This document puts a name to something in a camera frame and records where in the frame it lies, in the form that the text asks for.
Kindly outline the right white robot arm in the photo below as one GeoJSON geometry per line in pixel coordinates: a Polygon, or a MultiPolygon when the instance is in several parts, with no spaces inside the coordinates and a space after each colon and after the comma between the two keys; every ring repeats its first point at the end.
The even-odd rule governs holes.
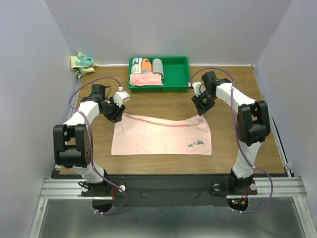
{"type": "Polygon", "coordinates": [[[219,79],[214,71],[214,67],[207,67],[202,81],[190,80],[188,86],[194,90],[192,101],[199,115],[210,110],[216,99],[223,100],[231,107],[238,154],[229,175],[228,188],[233,193],[240,193],[245,189],[255,188],[255,159],[259,148],[270,134],[268,106],[265,101],[256,101],[240,92],[235,87],[232,76],[219,79]]]}

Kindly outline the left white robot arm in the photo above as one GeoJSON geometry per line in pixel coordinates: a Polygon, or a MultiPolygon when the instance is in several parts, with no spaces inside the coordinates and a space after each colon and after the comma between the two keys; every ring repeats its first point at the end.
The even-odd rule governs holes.
{"type": "Polygon", "coordinates": [[[72,117],[53,128],[55,163],[73,169],[83,178],[79,182],[83,196],[105,196],[112,191],[107,172],[94,162],[89,125],[99,115],[104,115],[112,123],[120,122],[125,110],[124,102],[129,98],[129,93],[122,87],[107,98],[106,86],[94,84],[90,95],[81,100],[72,117]]]}

